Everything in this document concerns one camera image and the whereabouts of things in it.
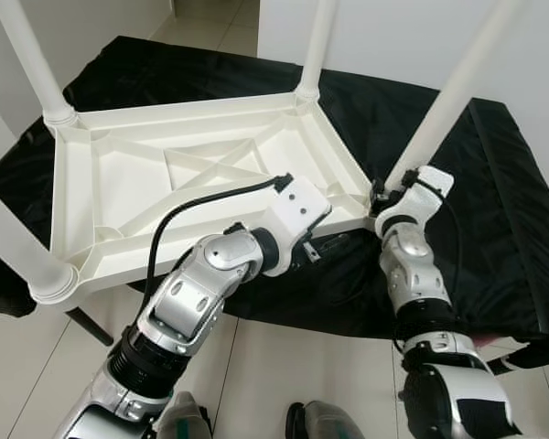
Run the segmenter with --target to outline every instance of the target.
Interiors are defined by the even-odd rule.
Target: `black wire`
[[[393,336],[393,345],[394,348],[398,350],[401,355],[403,355],[403,348],[401,348],[401,345],[399,345],[399,342],[396,340],[396,335]]]
[[[454,211],[454,208],[451,206],[449,201],[443,196],[441,191],[436,189],[435,187],[431,186],[429,183],[427,183],[424,180],[421,180],[419,178],[416,178],[414,180],[415,183],[418,183],[425,189],[432,192],[436,197],[438,197],[441,202],[446,206],[447,211],[449,212],[449,216],[451,217],[454,227],[456,228],[456,247],[457,247],[457,258],[456,258],[456,268],[454,271],[454,279],[453,279],[453,286],[451,287],[451,293],[450,296],[456,297],[456,292],[458,291],[458,282],[459,282],[459,271],[461,270],[462,265],[462,257],[463,257],[463,244],[461,239],[461,227],[459,227],[459,220],[458,215],[456,215],[456,212]]]
[[[194,208],[201,204],[211,203],[212,201],[217,201],[222,198],[229,198],[237,195],[247,194],[249,192],[265,189],[270,186],[276,186],[277,184],[284,182],[286,178],[287,176],[274,177],[274,178],[271,178],[270,180],[267,180],[263,183],[258,183],[256,185],[251,185],[248,187],[240,187],[237,189],[226,190],[218,194],[211,194],[206,197],[195,198],[168,212],[166,216],[163,219],[161,219],[161,221],[158,223],[158,226],[156,227],[156,230],[155,230],[155,234],[153,235],[153,240],[150,244],[150,253],[148,253],[148,266],[146,269],[145,294],[143,296],[143,303],[140,306],[140,310],[138,311],[138,314],[140,314],[143,311],[143,309],[145,309],[145,306],[148,304],[151,296],[153,295],[153,291],[152,291],[153,279],[155,277],[156,253],[158,252],[158,245],[161,241],[161,236],[163,234],[163,231],[165,231],[165,229],[168,226],[168,223],[171,222],[173,218],[175,218],[179,213],[183,212],[184,210]],[[188,256],[188,252],[185,252],[179,258],[178,262],[176,263],[176,267],[178,267],[181,263],[183,263],[187,258],[187,256]]]

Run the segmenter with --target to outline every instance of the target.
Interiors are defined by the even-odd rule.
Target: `black tablecloth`
[[[291,91],[292,64],[119,37],[65,90],[78,111]],[[372,180],[387,177],[436,91],[324,71],[321,106]],[[0,198],[49,244],[54,142],[34,123],[0,161]],[[464,264],[452,297],[474,334],[549,337],[549,188],[502,103],[474,100],[433,164],[455,176],[449,199],[462,229]],[[445,211],[428,239],[448,286],[455,230]],[[244,285],[227,312],[356,337],[389,337],[393,310],[378,267],[378,241],[365,230],[317,242],[323,259],[276,279]],[[27,289],[0,262],[0,312],[32,310]]]

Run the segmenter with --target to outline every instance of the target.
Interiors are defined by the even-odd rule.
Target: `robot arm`
[[[154,437],[151,424],[220,317],[225,299],[259,273],[276,276],[293,249],[331,211],[300,177],[246,229],[238,223],[201,239],[152,295],[71,409],[55,438]]]
[[[422,166],[412,183],[375,222],[397,335],[404,340],[408,376],[401,395],[409,429],[418,439],[522,437],[504,389],[471,338],[455,325],[443,277],[425,240],[425,224],[441,206],[426,184],[445,197],[453,177]]]

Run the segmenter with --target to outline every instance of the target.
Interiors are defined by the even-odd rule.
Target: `black cloth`
[[[531,341],[524,348],[489,361],[488,365],[494,375],[511,372],[512,369],[507,367],[509,365],[520,369],[535,369],[549,365],[549,337]]]
[[[251,96],[291,91],[300,72],[287,63],[119,37],[65,96],[82,112]],[[337,71],[326,70],[321,79],[321,106],[370,180],[387,177],[435,97],[428,88]],[[53,144],[37,121],[0,162],[0,197],[46,245]],[[473,100],[433,165],[456,179],[449,199],[464,243],[452,297],[460,324],[474,334],[549,336],[549,188],[506,107]],[[427,235],[451,289],[455,230],[444,209]],[[393,310],[376,238],[355,230],[317,246],[323,246],[320,262],[244,285],[227,312],[334,334],[390,337]],[[0,273],[0,283],[5,276]],[[26,289],[14,281],[9,289],[10,309],[16,309]]]

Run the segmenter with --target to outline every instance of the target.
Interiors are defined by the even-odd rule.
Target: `tiled floor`
[[[256,56],[260,0],[177,0],[154,41]]]
[[[256,55],[258,0],[178,0],[177,19],[154,39],[168,44]],[[100,292],[85,308],[115,337],[141,295],[127,287]],[[498,357],[517,344],[484,348]],[[57,311],[0,316],[0,439],[49,438],[102,364],[107,349]],[[225,316],[191,361],[178,389],[207,406],[217,439],[282,439],[294,401],[343,407],[369,438],[407,439],[398,354],[386,340],[335,337]],[[501,377],[515,419],[549,439],[549,367]]]

